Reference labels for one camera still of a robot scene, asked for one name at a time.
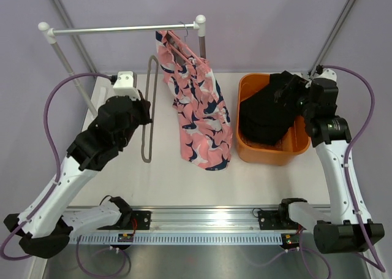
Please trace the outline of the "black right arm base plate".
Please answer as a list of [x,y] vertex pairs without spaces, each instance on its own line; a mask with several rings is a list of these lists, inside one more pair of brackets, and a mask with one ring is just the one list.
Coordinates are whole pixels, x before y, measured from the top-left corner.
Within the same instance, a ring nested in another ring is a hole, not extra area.
[[258,223],[261,230],[297,230],[298,225],[289,221],[278,210],[259,210]]

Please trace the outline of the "grey metal hanger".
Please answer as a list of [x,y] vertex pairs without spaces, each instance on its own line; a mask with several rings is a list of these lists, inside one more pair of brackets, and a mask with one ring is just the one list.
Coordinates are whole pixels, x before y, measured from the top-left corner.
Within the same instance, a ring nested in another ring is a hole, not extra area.
[[159,75],[159,61],[155,55],[151,55],[148,61],[146,77],[145,99],[148,102],[148,123],[142,128],[141,135],[141,158],[149,164],[153,158],[153,133],[154,117],[156,111],[157,81]]

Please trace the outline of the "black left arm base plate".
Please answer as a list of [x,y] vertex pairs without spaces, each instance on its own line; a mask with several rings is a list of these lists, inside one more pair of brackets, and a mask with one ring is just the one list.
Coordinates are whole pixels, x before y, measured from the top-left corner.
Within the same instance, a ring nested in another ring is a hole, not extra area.
[[151,211],[134,210],[130,221],[123,226],[112,225],[98,228],[98,230],[130,230],[133,231],[134,226],[137,231],[147,231],[151,225]]

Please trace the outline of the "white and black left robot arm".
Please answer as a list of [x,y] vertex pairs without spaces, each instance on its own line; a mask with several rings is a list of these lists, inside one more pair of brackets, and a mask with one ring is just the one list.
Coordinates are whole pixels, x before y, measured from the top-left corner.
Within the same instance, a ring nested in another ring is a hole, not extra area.
[[6,216],[4,224],[20,237],[26,258],[48,259],[74,237],[131,224],[132,208],[121,197],[74,214],[65,211],[85,184],[128,146],[135,130],[152,122],[150,106],[136,88],[107,99],[88,128],[71,143],[63,161],[57,161],[55,176],[38,198],[23,212]]

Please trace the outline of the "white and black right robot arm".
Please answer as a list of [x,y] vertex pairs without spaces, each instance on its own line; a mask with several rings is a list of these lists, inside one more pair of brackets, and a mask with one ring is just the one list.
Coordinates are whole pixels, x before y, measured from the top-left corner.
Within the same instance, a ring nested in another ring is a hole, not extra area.
[[385,230],[373,222],[358,186],[349,151],[354,141],[347,121],[336,115],[336,79],[329,69],[311,81],[295,75],[275,94],[276,102],[304,118],[330,197],[329,215],[304,199],[283,199],[277,220],[285,228],[297,223],[308,230],[323,254],[362,253],[382,239]]

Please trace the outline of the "black shorts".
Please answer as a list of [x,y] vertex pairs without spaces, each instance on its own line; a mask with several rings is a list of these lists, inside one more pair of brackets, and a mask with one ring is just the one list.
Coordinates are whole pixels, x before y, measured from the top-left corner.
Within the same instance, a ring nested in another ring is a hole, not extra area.
[[275,146],[293,126],[294,107],[275,101],[275,93],[297,75],[288,71],[275,74],[249,74],[243,78],[241,90],[253,93],[239,104],[239,129],[247,139],[261,145]]

